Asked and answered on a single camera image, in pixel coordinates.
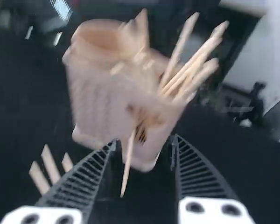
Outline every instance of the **plastic container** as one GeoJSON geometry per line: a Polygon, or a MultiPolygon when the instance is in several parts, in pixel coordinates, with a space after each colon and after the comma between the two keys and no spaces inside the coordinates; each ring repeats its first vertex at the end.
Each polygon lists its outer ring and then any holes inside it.
{"type": "MultiPolygon", "coordinates": [[[[129,69],[110,74],[118,62],[133,63],[129,61],[130,54],[137,52],[137,45],[131,44],[135,43],[135,35],[124,35],[120,25],[110,20],[83,23],[63,56],[76,124],[73,139],[94,149],[100,149],[112,139],[120,139],[125,162],[127,141],[135,128],[129,108],[144,109],[160,122],[148,127],[145,142],[134,143],[131,166],[148,172],[155,166],[163,144],[191,98],[173,103],[145,91],[131,78],[129,69]]],[[[147,54],[155,61],[158,79],[168,59],[154,50],[147,54]]]]}

